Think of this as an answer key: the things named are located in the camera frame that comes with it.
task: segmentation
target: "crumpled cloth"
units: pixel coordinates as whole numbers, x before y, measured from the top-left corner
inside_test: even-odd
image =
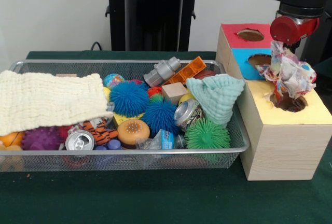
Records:
[[[112,117],[99,74],[83,78],[0,73],[0,136]]]
[[[271,65],[257,65],[260,75],[274,83],[274,94],[278,101],[288,92],[297,99],[316,87],[316,72],[307,62],[300,62],[296,55],[283,47],[281,41],[271,42]]]
[[[186,85],[205,115],[225,128],[232,117],[233,105],[243,91],[244,80],[222,74],[202,80],[189,78]]]

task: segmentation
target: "cream blanket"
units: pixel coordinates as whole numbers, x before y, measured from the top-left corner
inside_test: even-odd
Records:
[[[83,78],[50,74],[0,74],[0,136],[37,127],[112,117],[98,74]]]

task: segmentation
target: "green tablecloth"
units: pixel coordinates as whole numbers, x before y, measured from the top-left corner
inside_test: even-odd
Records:
[[[29,59],[214,59],[213,52],[31,52]],[[311,181],[228,170],[0,173],[1,223],[332,223],[332,151]]]

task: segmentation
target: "black cable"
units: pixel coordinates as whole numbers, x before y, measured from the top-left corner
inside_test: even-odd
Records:
[[[100,43],[97,42],[97,41],[95,41],[95,42],[93,43],[93,45],[91,46],[91,49],[90,49],[90,50],[93,50],[93,49],[94,49],[94,46],[96,46],[96,45],[98,45],[99,50],[103,50],[102,46],[101,46]]]

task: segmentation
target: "green spiky ball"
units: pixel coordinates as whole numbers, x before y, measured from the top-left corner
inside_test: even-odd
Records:
[[[200,118],[186,131],[185,142],[188,149],[222,149],[230,147],[230,136],[228,129]]]
[[[162,96],[161,94],[157,93],[154,94],[150,97],[150,102],[151,103],[155,103],[155,102],[162,102],[164,100],[164,96]]]

